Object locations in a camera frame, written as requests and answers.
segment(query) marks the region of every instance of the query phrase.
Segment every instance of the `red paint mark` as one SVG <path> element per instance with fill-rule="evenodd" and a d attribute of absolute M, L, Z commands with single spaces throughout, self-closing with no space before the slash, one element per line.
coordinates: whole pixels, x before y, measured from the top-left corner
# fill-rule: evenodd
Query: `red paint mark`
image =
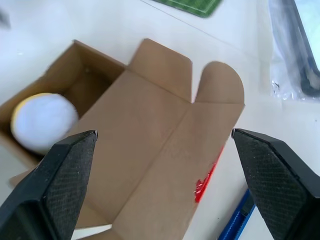
<path fill-rule="evenodd" d="M 195 202 L 198 204 L 200 203 L 205 191 L 206 191 L 206 188 L 208 186 L 208 183 L 216 169 L 216 166 L 217 166 L 217 163 L 219 161 L 219 158 L 222 154 L 222 151 L 224 150 L 224 147 L 221 149 L 218 157 L 217 157 L 217 160 L 214 162 L 213 166 L 212 166 L 212 169 L 210 170 L 210 172 L 208 173 L 208 175 L 205 177 L 205 179 L 203 181 L 201 181 L 200 179 L 196 182 L 196 187 L 195 187 Z"/>

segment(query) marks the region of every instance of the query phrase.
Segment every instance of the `brown cardboard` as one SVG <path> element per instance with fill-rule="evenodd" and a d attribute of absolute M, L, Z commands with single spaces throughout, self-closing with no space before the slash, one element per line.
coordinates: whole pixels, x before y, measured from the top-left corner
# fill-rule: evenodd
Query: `brown cardboard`
<path fill-rule="evenodd" d="M 142 42 L 128 67 L 79 42 L 61 59 L 67 53 L 77 74 L 59 90 L 81 115 L 69 134 L 99 134 L 77 227 L 113 224 L 90 240 L 181 240 L 197 208 L 196 182 L 244 107 L 239 76 L 209 63 L 191 103 L 191 61 L 152 40 Z M 0 113 L 9 116 L 19 102 L 11 101 Z"/>

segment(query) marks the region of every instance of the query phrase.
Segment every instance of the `open cardboard box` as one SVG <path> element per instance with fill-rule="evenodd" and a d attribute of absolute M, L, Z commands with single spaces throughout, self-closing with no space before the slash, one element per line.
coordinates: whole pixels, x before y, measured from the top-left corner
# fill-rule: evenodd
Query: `open cardboard box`
<path fill-rule="evenodd" d="M 12 138 L 10 118 L 20 101 L 42 92 L 62 94 L 78 110 L 70 135 L 99 134 L 76 227 L 112 224 L 90 240 L 181 240 L 197 208 L 196 182 L 207 176 L 243 110 L 237 73 L 209 63 L 191 103 L 187 57 L 145 39 L 125 66 L 75 41 L 0 108 L 1 143 L 31 168 L 40 159 Z"/>

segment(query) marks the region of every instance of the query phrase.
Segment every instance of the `white ball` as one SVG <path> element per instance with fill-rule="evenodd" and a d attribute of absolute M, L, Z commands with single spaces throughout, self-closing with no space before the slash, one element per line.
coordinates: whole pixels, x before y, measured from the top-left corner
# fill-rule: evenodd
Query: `white ball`
<path fill-rule="evenodd" d="M 45 155 L 77 121 L 77 110 L 65 97 L 40 93 L 15 108 L 11 131 L 26 149 Z"/>

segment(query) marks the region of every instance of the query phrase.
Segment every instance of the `green mat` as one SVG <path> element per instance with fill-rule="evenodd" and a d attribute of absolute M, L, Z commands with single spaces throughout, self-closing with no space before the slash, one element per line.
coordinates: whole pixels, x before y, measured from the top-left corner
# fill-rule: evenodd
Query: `green mat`
<path fill-rule="evenodd" d="M 221 0 L 154 0 L 176 9 L 208 18 L 216 9 Z"/>

